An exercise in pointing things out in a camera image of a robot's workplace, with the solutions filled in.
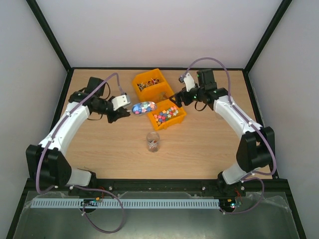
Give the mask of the yellow bin with star candies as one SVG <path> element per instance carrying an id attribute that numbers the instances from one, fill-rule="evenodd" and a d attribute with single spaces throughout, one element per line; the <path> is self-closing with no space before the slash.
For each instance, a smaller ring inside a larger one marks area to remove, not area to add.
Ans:
<path id="1" fill-rule="evenodd" d="M 157 109 L 147 114 L 155 131 L 182 123 L 186 115 L 187 113 L 183 107 L 177 107 L 170 100 L 157 103 Z"/>

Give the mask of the metal scoop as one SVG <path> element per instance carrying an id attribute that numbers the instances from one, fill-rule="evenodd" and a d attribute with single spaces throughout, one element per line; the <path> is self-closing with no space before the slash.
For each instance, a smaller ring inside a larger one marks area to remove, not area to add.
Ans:
<path id="1" fill-rule="evenodd" d="M 140 102 L 132 106 L 132 113 L 134 115 L 145 115 L 157 109 L 157 104 L 152 101 Z"/>

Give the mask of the yellow bin with lollipops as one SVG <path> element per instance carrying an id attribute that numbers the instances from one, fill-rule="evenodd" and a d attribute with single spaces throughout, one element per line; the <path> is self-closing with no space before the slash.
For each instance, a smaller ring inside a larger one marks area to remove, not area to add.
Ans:
<path id="1" fill-rule="evenodd" d="M 159 68 L 152 69 L 140 74 L 137 74 L 133 81 L 132 86 L 137 93 L 139 99 L 149 95 L 149 91 L 154 90 L 158 86 L 162 86 L 166 82 L 165 77 Z"/>

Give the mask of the clear glass jar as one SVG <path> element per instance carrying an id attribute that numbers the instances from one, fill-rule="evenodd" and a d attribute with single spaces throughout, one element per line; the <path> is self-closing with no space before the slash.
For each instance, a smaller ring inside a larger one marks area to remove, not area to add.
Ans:
<path id="1" fill-rule="evenodd" d="M 146 136 L 147 148 L 150 152 L 159 150 L 160 136 L 157 132 L 149 132 Z"/>

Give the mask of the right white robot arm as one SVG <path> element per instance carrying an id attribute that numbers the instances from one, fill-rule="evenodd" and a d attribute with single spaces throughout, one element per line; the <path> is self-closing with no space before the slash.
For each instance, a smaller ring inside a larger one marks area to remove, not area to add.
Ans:
<path id="1" fill-rule="evenodd" d="M 197 80 L 185 72 L 179 81 L 185 86 L 170 97 L 178 107 L 202 102 L 220 115 L 240 139 L 235 163 L 217 176 L 217 190 L 230 194 L 239 183 L 275 162 L 275 134 L 250 118 L 233 100 L 230 90 L 219 88 L 211 69 L 197 71 Z"/>

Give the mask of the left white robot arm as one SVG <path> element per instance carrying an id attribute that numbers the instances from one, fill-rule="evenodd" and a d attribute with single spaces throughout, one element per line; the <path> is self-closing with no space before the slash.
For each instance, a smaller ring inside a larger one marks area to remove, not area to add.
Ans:
<path id="1" fill-rule="evenodd" d="M 124 91 L 117 97 L 104 99 L 107 80 L 90 77 L 88 85 L 70 95 L 64 114 L 38 144 L 26 149 L 30 177 L 35 180 L 38 194 L 63 186 L 96 185 L 96 173 L 71 167 L 66 152 L 76 132 L 92 113 L 107 116 L 108 123 L 130 116 L 126 109 L 130 97 Z"/>

